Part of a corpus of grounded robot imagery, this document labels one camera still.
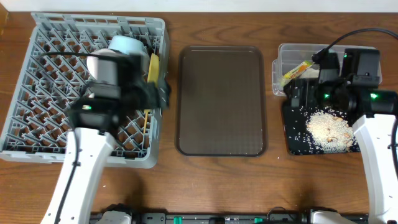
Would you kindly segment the yellow round plate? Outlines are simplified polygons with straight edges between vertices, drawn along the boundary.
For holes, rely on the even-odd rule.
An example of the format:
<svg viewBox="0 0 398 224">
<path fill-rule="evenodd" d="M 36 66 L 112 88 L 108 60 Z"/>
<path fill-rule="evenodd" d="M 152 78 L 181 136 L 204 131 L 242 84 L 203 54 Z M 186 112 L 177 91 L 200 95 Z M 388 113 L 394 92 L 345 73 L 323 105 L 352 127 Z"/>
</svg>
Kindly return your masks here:
<svg viewBox="0 0 398 224">
<path fill-rule="evenodd" d="M 151 54 L 149 71 L 147 74 L 147 82 L 153 83 L 155 86 L 158 84 L 160 70 L 160 60 L 156 54 Z"/>
</svg>

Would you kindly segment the white paper napkin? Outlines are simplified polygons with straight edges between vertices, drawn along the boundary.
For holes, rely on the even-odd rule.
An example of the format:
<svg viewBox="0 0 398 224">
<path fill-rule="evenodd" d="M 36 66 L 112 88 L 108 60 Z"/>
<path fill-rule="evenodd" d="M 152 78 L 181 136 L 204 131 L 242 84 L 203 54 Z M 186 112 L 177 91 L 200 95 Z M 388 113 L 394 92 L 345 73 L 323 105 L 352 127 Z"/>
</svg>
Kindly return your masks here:
<svg viewBox="0 0 398 224">
<path fill-rule="evenodd" d="M 303 74 L 300 76 L 301 78 L 318 78 L 320 71 L 314 68 L 308 68 Z"/>
</svg>

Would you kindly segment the pink white bowl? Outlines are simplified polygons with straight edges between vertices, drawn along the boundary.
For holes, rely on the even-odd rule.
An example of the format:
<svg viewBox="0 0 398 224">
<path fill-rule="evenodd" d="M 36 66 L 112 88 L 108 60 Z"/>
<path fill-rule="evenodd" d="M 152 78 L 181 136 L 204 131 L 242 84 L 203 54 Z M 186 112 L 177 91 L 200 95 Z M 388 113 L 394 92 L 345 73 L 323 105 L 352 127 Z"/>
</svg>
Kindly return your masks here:
<svg viewBox="0 0 398 224">
<path fill-rule="evenodd" d="M 116 63 L 109 60 L 102 60 L 98 57 L 87 57 L 88 71 L 98 82 L 110 85 L 118 84 L 118 74 Z"/>
</svg>

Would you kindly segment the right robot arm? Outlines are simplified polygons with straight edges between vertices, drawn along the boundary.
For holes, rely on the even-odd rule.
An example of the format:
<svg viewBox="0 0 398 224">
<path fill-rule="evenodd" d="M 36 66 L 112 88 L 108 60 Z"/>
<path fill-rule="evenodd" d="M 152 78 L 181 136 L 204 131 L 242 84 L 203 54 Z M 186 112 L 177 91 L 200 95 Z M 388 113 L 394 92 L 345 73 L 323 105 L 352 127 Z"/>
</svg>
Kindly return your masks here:
<svg viewBox="0 0 398 224">
<path fill-rule="evenodd" d="M 341 60 L 323 49 L 314 56 L 317 78 L 293 79 L 284 92 L 293 116 L 284 117 L 285 130 L 295 127 L 299 108 L 345 112 L 364 164 L 369 193 L 369 223 L 397 223 L 397 92 L 380 90 L 377 49 L 348 48 Z"/>
</svg>

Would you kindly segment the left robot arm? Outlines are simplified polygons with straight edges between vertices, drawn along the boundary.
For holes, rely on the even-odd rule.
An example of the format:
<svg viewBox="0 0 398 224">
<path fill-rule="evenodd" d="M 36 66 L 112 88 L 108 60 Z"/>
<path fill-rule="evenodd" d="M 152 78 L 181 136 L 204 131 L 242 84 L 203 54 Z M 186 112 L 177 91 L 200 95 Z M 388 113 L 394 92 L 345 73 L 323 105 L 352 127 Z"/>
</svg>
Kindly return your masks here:
<svg viewBox="0 0 398 224">
<path fill-rule="evenodd" d="M 160 80 L 160 58 L 152 54 L 87 54 L 94 77 L 68 110 L 71 131 L 62 169 L 42 223 L 88 223 L 98 184 L 127 115 L 166 109 L 170 88 Z"/>
</svg>

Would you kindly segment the light blue bowl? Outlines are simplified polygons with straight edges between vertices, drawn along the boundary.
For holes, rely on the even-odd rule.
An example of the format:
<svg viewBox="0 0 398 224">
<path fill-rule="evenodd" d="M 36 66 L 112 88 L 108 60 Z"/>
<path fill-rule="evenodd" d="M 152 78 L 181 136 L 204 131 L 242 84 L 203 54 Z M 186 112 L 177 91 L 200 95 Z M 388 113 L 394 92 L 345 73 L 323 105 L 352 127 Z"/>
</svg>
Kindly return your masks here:
<svg viewBox="0 0 398 224">
<path fill-rule="evenodd" d="M 109 49 L 117 50 L 126 55 L 140 55 L 144 62 L 149 62 L 150 57 L 144 44 L 132 37 L 115 35 L 109 44 Z"/>
</svg>

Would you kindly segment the green orange snack wrapper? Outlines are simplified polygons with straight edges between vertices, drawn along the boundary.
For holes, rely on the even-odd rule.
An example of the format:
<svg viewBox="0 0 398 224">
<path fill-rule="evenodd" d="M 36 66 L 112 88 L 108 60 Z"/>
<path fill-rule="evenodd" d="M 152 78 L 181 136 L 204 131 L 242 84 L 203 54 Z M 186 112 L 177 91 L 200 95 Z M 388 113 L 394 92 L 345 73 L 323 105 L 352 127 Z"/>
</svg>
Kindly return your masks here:
<svg viewBox="0 0 398 224">
<path fill-rule="evenodd" d="M 297 65 L 295 68 L 291 69 L 289 72 L 285 73 L 280 79 L 279 85 L 281 87 L 288 84 L 289 81 L 301 76 L 309 68 L 313 66 L 313 62 L 304 60 L 301 64 Z"/>
</svg>

